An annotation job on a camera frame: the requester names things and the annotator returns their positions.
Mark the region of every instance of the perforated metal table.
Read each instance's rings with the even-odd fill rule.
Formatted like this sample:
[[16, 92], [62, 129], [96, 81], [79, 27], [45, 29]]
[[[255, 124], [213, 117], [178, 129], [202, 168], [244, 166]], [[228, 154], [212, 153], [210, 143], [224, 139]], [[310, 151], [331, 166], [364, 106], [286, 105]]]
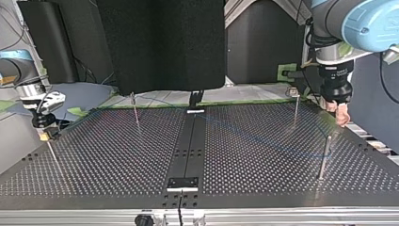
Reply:
[[[398, 167], [328, 113], [301, 104], [294, 114], [291, 103], [206, 106], [202, 114], [139, 109], [137, 124], [133, 109], [98, 110], [53, 144], [58, 162], [43, 146], [0, 176], [0, 225], [32, 222], [38, 211], [35, 220], [110, 225], [143, 213], [160, 216], [158, 225], [202, 222], [202, 215], [212, 225], [220, 213], [262, 221], [276, 216], [270, 213], [329, 212], [347, 221], [369, 211], [368, 219], [389, 213], [378, 222], [399, 224]], [[167, 192], [170, 178], [198, 178], [198, 191]]]

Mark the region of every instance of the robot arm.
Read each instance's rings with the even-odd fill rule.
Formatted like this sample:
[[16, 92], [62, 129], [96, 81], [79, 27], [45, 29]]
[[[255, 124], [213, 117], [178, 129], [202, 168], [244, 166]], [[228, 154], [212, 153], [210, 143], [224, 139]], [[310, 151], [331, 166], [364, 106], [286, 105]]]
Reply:
[[65, 95], [46, 90], [28, 51], [0, 51], [0, 85], [10, 83], [13, 83], [24, 108], [32, 113], [32, 124], [40, 140], [54, 138], [56, 117], [51, 112], [63, 105]]
[[[327, 109], [346, 118], [339, 123], [345, 125], [353, 92], [347, 78], [355, 59], [378, 52], [385, 52], [389, 64], [399, 59], [399, 0], [312, 0], [311, 7], [311, 34], [324, 78], [321, 94]], [[340, 49], [345, 42], [350, 51]]]

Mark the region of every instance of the screw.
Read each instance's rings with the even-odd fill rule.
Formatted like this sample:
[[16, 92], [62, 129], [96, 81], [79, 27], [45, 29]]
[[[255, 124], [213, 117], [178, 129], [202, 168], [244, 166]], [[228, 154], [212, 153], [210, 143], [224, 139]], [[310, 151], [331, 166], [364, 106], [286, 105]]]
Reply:
[[363, 27], [363, 28], [361, 29], [361, 33], [363, 33], [363, 34], [369, 33], [369, 31], [370, 31], [370, 29], [367, 28], [367, 27]]

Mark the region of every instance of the metal rod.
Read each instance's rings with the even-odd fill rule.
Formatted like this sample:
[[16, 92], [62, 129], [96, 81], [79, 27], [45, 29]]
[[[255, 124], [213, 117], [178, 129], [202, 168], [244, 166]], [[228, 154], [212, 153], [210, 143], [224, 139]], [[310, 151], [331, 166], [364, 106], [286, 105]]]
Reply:
[[298, 96], [296, 97], [296, 106], [295, 106], [295, 120], [296, 120], [296, 117], [297, 117], [297, 115], [298, 115], [298, 109], [299, 109], [299, 98], [300, 98], [300, 95], [298, 95]]
[[132, 105], [133, 105], [133, 109], [135, 111], [136, 123], [138, 125], [138, 114], [137, 114], [137, 109], [136, 109], [136, 95], [132, 92], [132, 94], [130, 94], [130, 97], [132, 98]]
[[56, 153], [54, 152], [53, 147], [52, 147], [51, 144], [50, 144], [50, 141], [47, 141], [46, 143], [47, 143], [47, 146], [48, 146], [49, 149], [50, 149], [51, 156], [54, 158], [54, 160], [55, 160], [56, 162], [58, 162], [58, 159], [56, 158]]
[[319, 180], [324, 180], [324, 172], [326, 169], [327, 155], [328, 155], [329, 147], [331, 146], [331, 140], [332, 140], [332, 136], [328, 136], [327, 140], [326, 140], [325, 151], [323, 153], [322, 166], [320, 167]]

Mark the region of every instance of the metal plate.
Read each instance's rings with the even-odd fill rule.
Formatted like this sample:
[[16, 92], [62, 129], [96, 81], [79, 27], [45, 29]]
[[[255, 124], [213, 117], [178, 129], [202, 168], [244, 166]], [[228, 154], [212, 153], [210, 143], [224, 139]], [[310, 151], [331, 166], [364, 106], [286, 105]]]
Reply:
[[[386, 156], [364, 151], [366, 143], [327, 113], [301, 105], [294, 114], [295, 104], [207, 107], [199, 115], [203, 146], [190, 147], [205, 151], [203, 164], [195, 158], [187, 170], [202, 172], [200, 193], [187, 207], [398, 205], [399, 168]], [[327, 135], [333, 140], [319, 181]]]
[[133, 109], [105, 109], [79, 121], [53, 144], [58, 163], [44, 148], [0, 177], [0, 209], [161, 207], [184, 112], [146, 109], [138, 117], [139, 124]]

